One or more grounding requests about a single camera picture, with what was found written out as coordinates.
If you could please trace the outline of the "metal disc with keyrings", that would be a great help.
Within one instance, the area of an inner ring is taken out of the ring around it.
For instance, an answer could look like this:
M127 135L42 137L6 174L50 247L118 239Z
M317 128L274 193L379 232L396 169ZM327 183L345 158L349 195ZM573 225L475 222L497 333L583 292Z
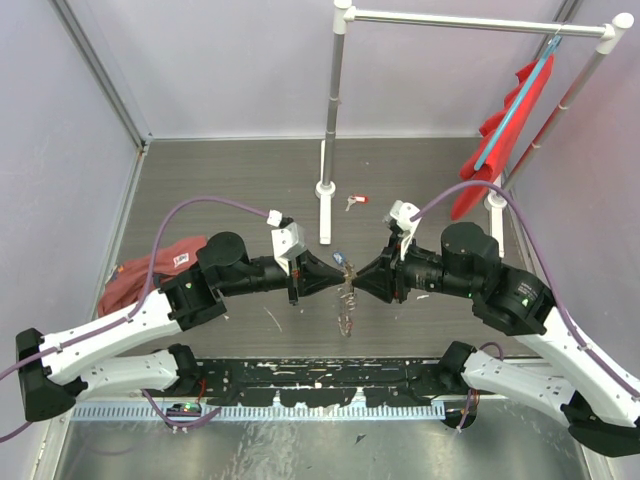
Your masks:
M353 312L357 306L357 295L353 286L356 277L354 266L346 262L343 266L344 283L338 288L339 315L338 326L342 336L349 338L353 330Z

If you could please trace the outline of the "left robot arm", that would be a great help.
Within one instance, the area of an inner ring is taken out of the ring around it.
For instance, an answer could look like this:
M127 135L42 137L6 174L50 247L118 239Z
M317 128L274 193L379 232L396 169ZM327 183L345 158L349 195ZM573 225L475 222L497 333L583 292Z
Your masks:
M227 297L284 290L290 304L340 285L341 271L308 251L293 225L272 231L273 253L249 258L233 232L211 237L196 261L138 302L89 324L52 334L26 329L15 339L25 419L40 422L70 410L78 400L118 387L194 393L200 372L181 345L146 357L123 352L223 316Z

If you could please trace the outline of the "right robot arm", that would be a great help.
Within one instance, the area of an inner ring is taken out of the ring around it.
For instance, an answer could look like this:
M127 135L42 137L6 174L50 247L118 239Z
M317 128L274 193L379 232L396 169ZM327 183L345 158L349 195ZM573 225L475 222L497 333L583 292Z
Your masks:
M474 223L448 226L438 253L401 246L392 230L380 256L353 285L386 302L412 289L465 298L485 325L516 339L554 369L536 374L454 341L438 362L444 390L503 395L556 420L583 446L607 457L639 452L639 381L565 322L548 286L502 262L497 241Z

